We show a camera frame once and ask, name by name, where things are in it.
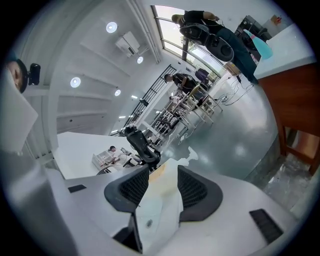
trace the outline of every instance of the glass window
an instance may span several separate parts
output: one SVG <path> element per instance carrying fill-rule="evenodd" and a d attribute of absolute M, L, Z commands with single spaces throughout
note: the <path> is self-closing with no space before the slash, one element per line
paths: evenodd
<path fill-rule="evenodd" d="M 173 51 L 174 53 L 176 53 L 177 55 L 179 55 L 180 57 L 182 57 L 182 50 L 174 45 L 172 45 L 171 43 L 168 42 L 164 42 L 164 47 L 166 49 L 169 49 L 171 51 Z"/>
<path fill-rule="evenodd" d="M 217 62 L 214 58 L 212 58 L 209 54 L 205 53 L 197 45 L 194 47 L 191 47 L 189 49 L 191 53 L 196 55 L 199 59 L 202 59 L 207 65 L 209 65 L 213 70 L 215 70 L 217 73 L 223 73 L 225 69 L 223 66 Z"/>
<path fill-rule="evenodd" d="M 174 14 L 185 14 L 185 10 L 162 5 L 156 5 L 155 9 L 158 17 L 169 20 L 171 20 L 171 16 Z"/>
<path fill-rule="evenodd" d="M 163 39 L 166 39 L 178 46 L 183 46 L 183 36 L 179 32 L 177 24 L 162 19 L 159 20 L 159 24 L 162 31 Z"/>
<path fill-rule="evenodd" d="M 195 57 L 191 56 L 190 54 L 187 54 L 187 55 L 186 55 L 186 60 L 187 60 L 188 62 L 190 62 L 192 65 L 194 65 Z"/>

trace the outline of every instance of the blue bottle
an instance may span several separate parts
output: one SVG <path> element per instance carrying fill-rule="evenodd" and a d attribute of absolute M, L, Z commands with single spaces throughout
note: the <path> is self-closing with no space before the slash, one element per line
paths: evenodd
<path fill-rule="evenodd" d="M 270 48 L 269 45 L 267 45 L 264 41 L 262 41 L 260 38 L 256 37 L 254 34 L 249 32 L 248 30 L 244 29 L 244 32 L 246 32 L 250 38 L 252 39 L 255 48 L 258 50 L 258 52 L 261 55 L 262 59 L 269 59 L 272 55 L 272 49 Z"/>

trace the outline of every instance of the window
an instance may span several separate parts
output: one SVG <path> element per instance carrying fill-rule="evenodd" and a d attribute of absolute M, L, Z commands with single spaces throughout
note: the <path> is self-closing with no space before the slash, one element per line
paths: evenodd
<path fill-rule="evenodd" d="M 182 9 L 177 9 L 177 8 L 162 6 L 162 5 L 156 5 L 155 10 L 158 17 L 169 19 L 169 20 L 171 20 L 171 16 L 174 14 L 185 14 L 185 11 Z"/>
<path fill-rule="evenodd" d="M 204 46 L 195 45 L 184 38 L 179 32 L 179 26 L 172 22 L 174 14 L 183 15 L 185 11 L 168 6 L 152 6 L 152 11 L 157 22 L 163 49 L 180 57 L 195 68 L 203 68 L 213 77 L 221 77 L 225 69 L 225 63 L 210 55 Z"/>
<path fill-rule="evenodd" d="M 171 43 L 168 43 L 168 42 L 164 42 L 164 49 L 168 49 L 172 52 L 174 52 L 176 55 L 182 57 L 182 50 L 174 45 L 172 45 Z"/>
<path fill-rule="evenodd" d="M 159 20 L 163 39 L 168 40 L 178 46 L 183 46 L 183 36 L 179 33 L 179 27 L 173 22 Z"/>

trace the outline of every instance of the white shirt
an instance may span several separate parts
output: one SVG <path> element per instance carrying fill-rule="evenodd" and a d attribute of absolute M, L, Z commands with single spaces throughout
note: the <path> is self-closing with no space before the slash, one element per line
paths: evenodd
<path fill-rule="evenodd" d="M 123 153 L 120 149 L 116 149 L 114 152 L 113 152 L 113 155 L 112 157 L 114 158 L 115 157 L 115 160 L 118 160 L 120 159 L 120 161 L 116 162 L 115 164 L 116 165 L 124 165 L 125 164 L 125 161 L 127 159 L 127 156 L 125 153 Z"/>
<path fill-rule="evenodd" d="M 173 98 L 173 99 L 172 99 L 172 102 L 173 102 L 174 104 L 178 104 L 178 102 L 180 101 L 180 97 L 178 97 L 178 96 L 173 96 L 172 98 Z"/>

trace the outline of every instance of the concrete floor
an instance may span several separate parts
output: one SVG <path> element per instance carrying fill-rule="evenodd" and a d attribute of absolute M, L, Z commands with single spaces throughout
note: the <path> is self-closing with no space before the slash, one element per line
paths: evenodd
<path fill-rule="evenodd" d="M 235 102 L 250 88 L 250 83 L 241 76 L 242 85 L 230 74 L 223 76 L 217 85 L 210 90 L 210 94 L 218 99 L 227 94 L 227 104 Z M 276 121 L 261 87 L 255 85 L 236 103 L 222 105 L 223 111 L 217 107 L 211 116 L 214 123 L 201 122 L 194 130 L 187 133 L 190 137 L 180 145 L 176 138 L 183 128 L 179 125 L 170 136 L 169 144 L 165 141 L 160 150 L 163 150 L 160 164 L 168 158 L 180 159 L 189 155 L 188 147 L 193 148 L 199 160 L 192 160 L 189 168 L 200 175 L 206 172 L 217 172 L 233 178 L 245 179 L 266 155 L 278 134 Z M 196 125 L 199 118 L 191 113 L 189 119 Z"/>

